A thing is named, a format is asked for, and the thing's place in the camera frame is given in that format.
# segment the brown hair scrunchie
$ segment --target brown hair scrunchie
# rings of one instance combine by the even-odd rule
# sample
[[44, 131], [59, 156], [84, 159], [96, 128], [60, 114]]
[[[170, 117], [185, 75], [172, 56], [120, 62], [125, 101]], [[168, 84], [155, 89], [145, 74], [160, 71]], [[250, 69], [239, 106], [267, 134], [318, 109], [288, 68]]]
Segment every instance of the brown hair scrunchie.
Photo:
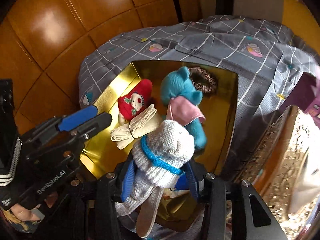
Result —
[[202, 93], [214, 93], [217, 90], [218, 81], [209, 71], [201, 67], [190, 67], [190, 79], [196, 90]]

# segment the gold box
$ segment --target gold box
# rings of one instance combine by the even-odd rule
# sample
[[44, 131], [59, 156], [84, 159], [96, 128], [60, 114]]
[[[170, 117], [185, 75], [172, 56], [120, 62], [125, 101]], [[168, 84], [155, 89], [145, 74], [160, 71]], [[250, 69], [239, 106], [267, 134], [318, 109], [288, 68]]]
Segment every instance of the gold box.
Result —
[[[156, 100], [155, 108], [161, 115], [167, 109], [160, 100], [162, 79], [171, 71], [182, 66], [200, 66], [210, 71], [218, 80], [218, 88], [214, 95], [204, 95], [199, 105], [206, 117], [203, 129], [208, 142], [203, 151], [195, 156], [207, 171], [220, 174], [227, 158], [236, 115], [238, 96], [238, 75], [234, 72], [207, 65], [179, 61], [133, 61], [104, 90], [94, 105], [99, 113], [112, 115], [111, 125], [98, 135], [87, 141], [80, 160], [88, 170], [99, 178], [106, 172], [113, 171], [117, 163], [126, 160], [132, 148], [132, 142], [123, 150], [119, 150], [115, 142], [110, 140], [110, 131], [119, 126], [118, 104], [120, 96], [129, 93], [141, 79], [152, 81], [152, 97]], [[190, 195], [183, 195], [171, 200], [162, 200], [157, 214], [157, 223], [175, 231], [185, 231], [192, 224], [201, 210]]]

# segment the red knitted toy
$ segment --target red knitted toy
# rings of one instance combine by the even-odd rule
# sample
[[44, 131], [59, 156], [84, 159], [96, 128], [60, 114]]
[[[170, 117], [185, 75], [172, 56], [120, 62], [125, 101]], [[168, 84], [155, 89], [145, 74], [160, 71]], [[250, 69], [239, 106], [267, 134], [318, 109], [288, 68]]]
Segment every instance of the red knitted toy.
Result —
[[120, 124], [131, 120], [149, 106], [152, 92], [152, 82], [148, 79], [141, 80], [129, 94], [118, 98]]

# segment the plaid pattern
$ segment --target plaid pattern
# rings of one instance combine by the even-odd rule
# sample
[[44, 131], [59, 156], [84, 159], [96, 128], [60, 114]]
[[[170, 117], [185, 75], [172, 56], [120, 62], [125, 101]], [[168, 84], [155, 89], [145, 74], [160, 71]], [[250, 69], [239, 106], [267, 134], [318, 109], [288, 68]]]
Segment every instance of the plaid pattern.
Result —
[[[156, 43], [158, 49], [150, 49]], [[315, 75], [319, 70], [320, 57], [289, 28], [267, 20], [218, 15], [144, 28], [114, 37], [84, 59], [79, 73], [81, 107], [85, 107], [86, 94], [94, 102], [134, 60], [186, 61], [239, 75], [234, 136], [222, 173], [230, 179], [266, 127], [280, 116], [276, 110], [282, 97], [289, 95], [303, 72]], [[156, 232], [150, 236], [161, 239]], [[181, 237], [176, 233], [170, 239]]]

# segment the cream ribbon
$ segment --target cream ribbon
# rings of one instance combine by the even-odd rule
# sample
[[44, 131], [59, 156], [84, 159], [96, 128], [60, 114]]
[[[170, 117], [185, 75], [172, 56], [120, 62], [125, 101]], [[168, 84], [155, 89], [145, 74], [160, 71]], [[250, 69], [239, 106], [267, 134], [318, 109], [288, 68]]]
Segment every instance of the cream ribbon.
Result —
[[142, 113], [134, 117], [130, 123], [125, 123], [111, 131], [111, 141], [116, 142], [120, 150], [125, 148], [135, 138], [139, 138], [157, 129], [162, 118], [151, 104]]

